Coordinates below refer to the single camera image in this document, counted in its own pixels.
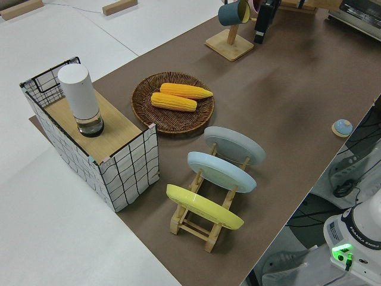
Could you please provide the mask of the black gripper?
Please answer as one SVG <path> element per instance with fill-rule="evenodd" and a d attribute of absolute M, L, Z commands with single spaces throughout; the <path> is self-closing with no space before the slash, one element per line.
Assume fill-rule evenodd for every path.
<path fill-rule="evenodd" d="M 257 21 L 255 24 L 254 43 L 262 44 L 266 31 L 272 24 L 274 16 L 281 4 L 281 0 L 264 0 L 260 2 Z"/>

